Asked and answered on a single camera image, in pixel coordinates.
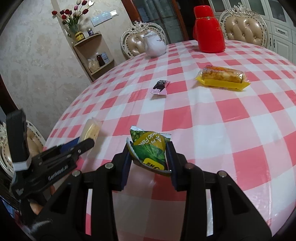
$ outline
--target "checkered tablecloth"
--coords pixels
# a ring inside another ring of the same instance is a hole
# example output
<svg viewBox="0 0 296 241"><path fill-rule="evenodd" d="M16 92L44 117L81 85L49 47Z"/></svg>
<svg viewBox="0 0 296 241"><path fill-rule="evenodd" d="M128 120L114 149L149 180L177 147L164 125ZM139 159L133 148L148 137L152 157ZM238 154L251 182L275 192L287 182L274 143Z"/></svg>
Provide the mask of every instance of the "checkered tablecloth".
<svg viewBox="0 0 296 241"><path fill-rule="evenodd" d="M241 92L204 87L194 78L206 65L242 70L251 84ZM78 161L88 172L122 152L132 125L171 133L188 162L226 170L274 234L296 200L295 78L296 66L256 45L226 41L225 52L206 54L196 41L171 44L165 55L141 54L89 86L57 122L46 147L78 137L91 117L103 121L92 152ZM166 96L149 93L158 80L170 81ZM185 198L169 178L132 164L127 186L113 193L119 240L179 240Z"/></svg>

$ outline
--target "ornate chair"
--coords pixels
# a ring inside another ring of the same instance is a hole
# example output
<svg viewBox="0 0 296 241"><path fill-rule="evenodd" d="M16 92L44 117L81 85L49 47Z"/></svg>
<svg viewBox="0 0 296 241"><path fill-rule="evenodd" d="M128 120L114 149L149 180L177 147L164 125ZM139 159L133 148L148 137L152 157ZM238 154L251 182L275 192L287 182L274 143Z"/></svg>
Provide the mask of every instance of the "ornate chair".
<svg viewBox="0 0 296 241"><path fill-rule="evenodd" d="M33 157L42 152L45 140L36 127L28 120L27 128L28 148L31 156ZM0 165L9 176L13 177L14 171L8 146L5 123L0 125Z"/></svg>
<svg viewBox="0 0 296 241"><path fill-rule="evenodd" d="M142 23L135 21L134 24L123 33L120 39L121 49L128 56L132 58L141 53L144 53L143 37L147 34L147 30L157 33L165 42L165 33L163 29L156 23Z"/></svg>
<svg viewBox="0 0 296 241"><path fill-rule="evenodd" d="M267 27L264 19L254 11L234 6L221 13L219 22L225 38L238 40L262 47L267 46Z"/></svg>

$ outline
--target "pink and black candy wrapper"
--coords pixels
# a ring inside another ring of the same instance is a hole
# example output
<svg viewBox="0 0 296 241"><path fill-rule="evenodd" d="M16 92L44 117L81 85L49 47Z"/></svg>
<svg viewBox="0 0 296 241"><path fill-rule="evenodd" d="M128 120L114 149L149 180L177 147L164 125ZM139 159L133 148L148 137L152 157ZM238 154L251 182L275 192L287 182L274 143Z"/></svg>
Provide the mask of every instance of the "pink and black candy wrapper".
<svg viewBox="0 0 296 241"><path fill-rule="evenodd" d="M159 80L157 81L156 85L153 87L153 89L150 91L150 94L155 94L155 95L166 95L166 87L170 81L167 80Z"/></svg>

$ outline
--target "transparent plastic wrapper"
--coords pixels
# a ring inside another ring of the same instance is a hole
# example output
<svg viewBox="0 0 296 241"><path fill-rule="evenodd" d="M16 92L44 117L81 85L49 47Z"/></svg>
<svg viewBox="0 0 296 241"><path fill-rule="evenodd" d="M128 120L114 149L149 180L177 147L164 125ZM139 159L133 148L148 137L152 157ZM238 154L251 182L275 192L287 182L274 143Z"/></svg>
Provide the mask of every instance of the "transparent plastic wrapper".
<svg viewBox="0 0 296 241"><path fill-rule="evenodd" d="M150 94L155 94L155 95L166 95L166 87L170 81L167 80L159 80L157 81L156 85L153 87L153 89L150 91Z"/></svg>
<svg viewBox="0 0 296 241"><path fill-rule="evenodd" d="M238 90L242 90L250 84L244 72L217 66L204 67L195 79L206 86Z"/></svg>
<svg viewBox="0 0 296 241"><path fill-rule="evenodd" d="M89 59L88 61L89 61L89 70L91 72L95 72L100 67L99 62L96 59L92 58L92 59Z"/></svg>
<svg viewBox="0 0 296 241"><path fill-rule="evenodd" d="M102 127L102 122L98 121L96 118L88 119L84 125L84 128L82 130L82 133L79 137L78 143L88 139L92 138L94 142L96 143L96 139L98 138L100 129ZM83 156L87 156L92 149L88 150L86 154L84 153Z"/></svg>
<svg viewBox="0 0 296 241"><path fill-rule="evenodd" d="M126 143L133 162L152 172L170 175L171 171L168 170L165 159L165 147L171 135L144 131L136 126L132 126L130 132L133 143L129 138L126 139Z"/></svg>

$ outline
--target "white strap band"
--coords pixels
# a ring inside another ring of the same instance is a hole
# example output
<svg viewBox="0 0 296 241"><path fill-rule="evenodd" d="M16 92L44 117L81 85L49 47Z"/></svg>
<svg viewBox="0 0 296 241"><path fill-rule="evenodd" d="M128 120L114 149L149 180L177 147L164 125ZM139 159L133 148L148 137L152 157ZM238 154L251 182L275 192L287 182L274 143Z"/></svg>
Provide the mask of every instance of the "white strap band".
<svg viewBox="0 0 296 241"><path fill-rule="evenodd" d="M26 161L21 162L13 162L12 167L15 172L28 170L29 166L31 165L32 157L31 154L29 155Z"/></svg>

